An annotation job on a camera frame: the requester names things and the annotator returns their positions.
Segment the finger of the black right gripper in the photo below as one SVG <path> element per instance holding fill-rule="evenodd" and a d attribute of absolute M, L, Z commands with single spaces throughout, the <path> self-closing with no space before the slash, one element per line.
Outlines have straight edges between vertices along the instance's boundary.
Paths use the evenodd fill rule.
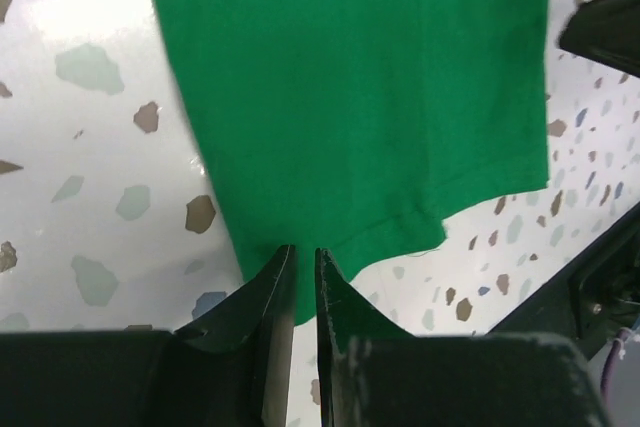
<path fill-rule="evenodd" d="M 639 0 L 590 0 L 563 27 L 557 46 L 639 77 Z"/>

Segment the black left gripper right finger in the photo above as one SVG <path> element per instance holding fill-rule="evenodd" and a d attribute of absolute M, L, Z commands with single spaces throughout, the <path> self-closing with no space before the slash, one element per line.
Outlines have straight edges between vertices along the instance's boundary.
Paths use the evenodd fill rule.
<path fill-rule="evenodd" d="M 552 333 L 417 337 L 315 253 L 324 426 L 609 426 L 585 358 Z"/>

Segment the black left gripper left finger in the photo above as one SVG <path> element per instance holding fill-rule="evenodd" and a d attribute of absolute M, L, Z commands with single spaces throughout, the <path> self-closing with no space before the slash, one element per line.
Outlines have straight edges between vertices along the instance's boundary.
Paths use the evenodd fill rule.
<path fill-rule="evenodd" d="M 297 253 L 175 331 L 1 337 L 5 426 L 282 426 Z"/>

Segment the green t shirt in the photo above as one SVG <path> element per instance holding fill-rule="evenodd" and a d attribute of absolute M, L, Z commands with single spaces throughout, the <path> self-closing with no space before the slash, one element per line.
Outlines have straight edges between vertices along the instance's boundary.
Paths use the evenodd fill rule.
<path fill-rule="evenodd" d="M 347 278 L 548 182 L 548 0 L 154 0 L 245 279 L 314 253 Z"/>

